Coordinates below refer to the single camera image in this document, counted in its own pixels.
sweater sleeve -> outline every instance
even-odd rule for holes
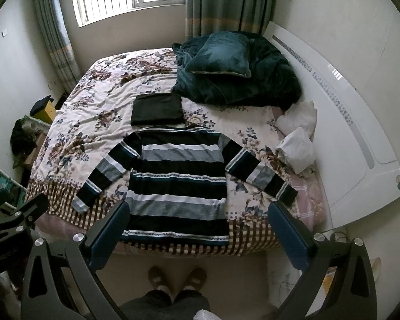
[[[220,136],[218,145],[228,173],[265,191],[287,206],[292,204],[298,192],[272,168],[225,135]]]
[[[95,199],[112,183],[129,171],[142,151],[141,139],[136,132],[125,137],[98,163],[86,182],[74,196],[72,206],[79,213],[93,207]]]

white wall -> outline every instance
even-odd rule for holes
[[[6,37],[1,35],[3,29],[8,31]],[[33,0],[7,0],[0,10],[0,168],[16,180],[20,170],[12,169],[10,148],[15,121],[29,115],[37,100],[50,94],[56,99],[62,92]]]
[[[73,0],[60,0],[62,14],[82,73],[98,59],[185,41],[185,5],[135,10],[79,27]]]
[[[317,50],[372,109],[400,162],[400,13],[390,0],[277,0],[273,21]],[[400,198],[348,226],[382,259],[378,318],[400,300]]]

person's legs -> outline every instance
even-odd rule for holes
[[[148,279],[154,290],[120,306],[129,320],[163,320],[163,311],[172,305],[170,287],[164,273],[159,268],[152,267],[148,271]],[[90,314],[85,315],[85,318],[93,319]]]
[[[192,320],[199,310],[209,310],[209,301],[199,292],[206,278],[207,274],[201,268],[195,268],[188,275],[182,291],[175,297],[173,305],[166,310],[166,319]]]

dark green blanket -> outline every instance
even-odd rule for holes
[[[235,31],[249,38],[251,78],[229,74],[194,74],[185,67],[210,35],[194,37],[172,48],[178,64],[173,91],[197,103],[212,105],[279,106],[288,109],[301,97],[299,81],[287,59],[264,37]]]

metal screw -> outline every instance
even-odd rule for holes
[[[363,241],[360,238],[354,238],[354,244],[361,247],[363,245]]]
[[[316,233],[314,235],[314,239],[318,242],[323,242],[325,240],[325,235],[323,235],[322,233]]]
[[[76,234],[73,236],[73,241],[75,241],[75,242],[80,242],[81,240],[83,240],[83,238],[84,238],[84,234],[82,234],[82,233],[76,233]]]
[[[34,245],[36,247],[39,247],[40,245],[42,245],[44,243],[44,239],[43,238],[38,238],[35,240]]]

